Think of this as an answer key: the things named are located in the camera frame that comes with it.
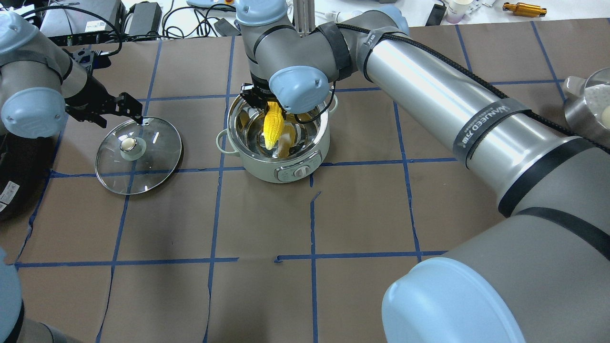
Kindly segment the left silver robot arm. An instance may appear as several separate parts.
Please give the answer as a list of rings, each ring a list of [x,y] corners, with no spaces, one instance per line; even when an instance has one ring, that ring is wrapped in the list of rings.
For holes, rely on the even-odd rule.
[[[1,13],[1,128],[26,139],[52,137],[69,117],[104,128],[105,114],[143,123],[143,106],[112,96],[69,52],[21,15]],[[17,267],[1,262],[1,341],[74,343],[57,328],[28,319]]]

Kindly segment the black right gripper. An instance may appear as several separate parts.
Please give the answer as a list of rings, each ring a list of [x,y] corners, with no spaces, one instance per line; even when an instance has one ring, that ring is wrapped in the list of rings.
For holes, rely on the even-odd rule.
[[[279,104],[279,100],[277,100],[277,97],[269,90],[257,87],[257,85],[253,84],[242,84],[240,96],[250,107],[260,110],[265,115],[269,111],[268,103],[276,102],[280,107],[283,119],[286,119],[287,117],[287,112],[282,108],[281,104]]]

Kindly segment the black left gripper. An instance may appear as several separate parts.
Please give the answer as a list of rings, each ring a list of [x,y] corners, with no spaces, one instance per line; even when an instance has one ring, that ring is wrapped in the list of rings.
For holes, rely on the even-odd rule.
[[[128,93],[112,96],[105,86],[93,76],[98,68],[107,68],[111,61],[99,51],[82,48],[69,52],[67,65],[62,68],[62,95],[67,114],[79,122],[88,121],[100,128],[107,128],[106,114],[128,117],[138,125],[143,124],[143,105]]]

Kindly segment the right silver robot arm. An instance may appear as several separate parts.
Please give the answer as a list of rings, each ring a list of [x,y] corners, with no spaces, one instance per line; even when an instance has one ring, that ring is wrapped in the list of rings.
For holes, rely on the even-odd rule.
[[[497,194],[501,223],[388,288],[389,343],[609,341],[607,149],[410,39],[398,9],[300,37],[283,0],[235,6],[254,83],[285,110],[360,71]]]

